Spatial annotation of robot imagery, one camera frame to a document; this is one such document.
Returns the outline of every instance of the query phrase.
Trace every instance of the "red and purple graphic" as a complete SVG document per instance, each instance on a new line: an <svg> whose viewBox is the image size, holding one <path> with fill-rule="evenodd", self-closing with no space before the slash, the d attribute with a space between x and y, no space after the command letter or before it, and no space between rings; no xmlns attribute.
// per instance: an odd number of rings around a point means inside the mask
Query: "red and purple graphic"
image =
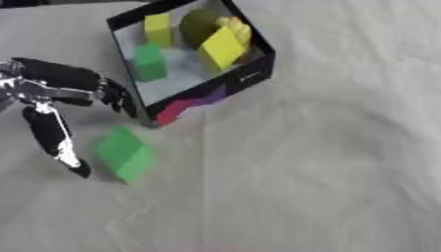
<svg viewBox="0 0 441 252"><path fill-rule="evenodd" d="M187 108L210 105L224 99L225 97L226 88L225 85L222 85L207 97L174 101L165 110L157 115L157 122L159 123L159 126L165 126L175 120Z"/></svg>

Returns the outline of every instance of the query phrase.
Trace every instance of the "yellow toy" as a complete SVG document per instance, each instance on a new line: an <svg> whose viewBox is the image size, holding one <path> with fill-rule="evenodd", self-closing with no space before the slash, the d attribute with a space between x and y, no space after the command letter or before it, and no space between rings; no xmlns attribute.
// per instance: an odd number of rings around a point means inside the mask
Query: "yellow toy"
<svg viewBox="0 0 441 252"><path fill-rule="evenodd" d="M251 46L251 28L248 25L245 25L240 21L237 17L220 17L217 20L217 25L221 28L223 26L228 26L231 31L236 36L236 39L242 44L245 51Z"/></svg>
<svg viewBox="0 0 441 252"><path fill-rule="evenodd" d="M144 31L148 42L155 43L160 47L172 46L172 29L169 13L146 16Z"/></svg>
<svg viewBox="0 0 441 252"><path fill-rule="evenodd" d="M220 28L198 49L202 62L213 73L226 70L244 53L245 48L228 26Z"/></svg>

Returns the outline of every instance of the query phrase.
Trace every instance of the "robot finger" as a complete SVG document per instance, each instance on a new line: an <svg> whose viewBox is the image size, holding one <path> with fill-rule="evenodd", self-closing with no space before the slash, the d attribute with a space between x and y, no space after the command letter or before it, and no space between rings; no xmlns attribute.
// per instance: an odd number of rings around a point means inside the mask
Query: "robot finger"
<svg viewBox="0 0 441 252"><path fill-rule="evenodd" d="M44 107L43 110L41 107L26 107L23 115L30 124L35 139L47 154L83 178L91 175L90 166L77 158L72 134L57 110L50 106Z"/></svg>

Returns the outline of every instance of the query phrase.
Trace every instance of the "dark green ball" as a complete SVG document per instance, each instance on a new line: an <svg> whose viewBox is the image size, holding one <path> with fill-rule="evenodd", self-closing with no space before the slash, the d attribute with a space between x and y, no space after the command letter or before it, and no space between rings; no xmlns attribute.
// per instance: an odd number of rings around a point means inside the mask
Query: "dark green ball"
<svg viewBox="0 0 441 252"><path fill-rule="evenodd" d="M191 48L197 50L217 30L216 21L220 15L208 10L197 9L188 13L179 25L182 38Z"/></svg>

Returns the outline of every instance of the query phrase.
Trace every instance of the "robotic hand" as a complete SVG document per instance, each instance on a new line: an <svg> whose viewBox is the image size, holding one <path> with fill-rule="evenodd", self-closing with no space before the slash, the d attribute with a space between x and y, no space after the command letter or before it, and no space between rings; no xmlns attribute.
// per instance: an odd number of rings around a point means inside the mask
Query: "robotic hand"
<svg viewBox="0 0 441 252"><path fill-rule="evenodd" d="M17 100L25 104L23 115L44 151L84 178L91 167L77 158L72 133L53 102L91 106L94 99L137 115L126 89L89 69L27 58L0 63L0 112Z"/></svg>

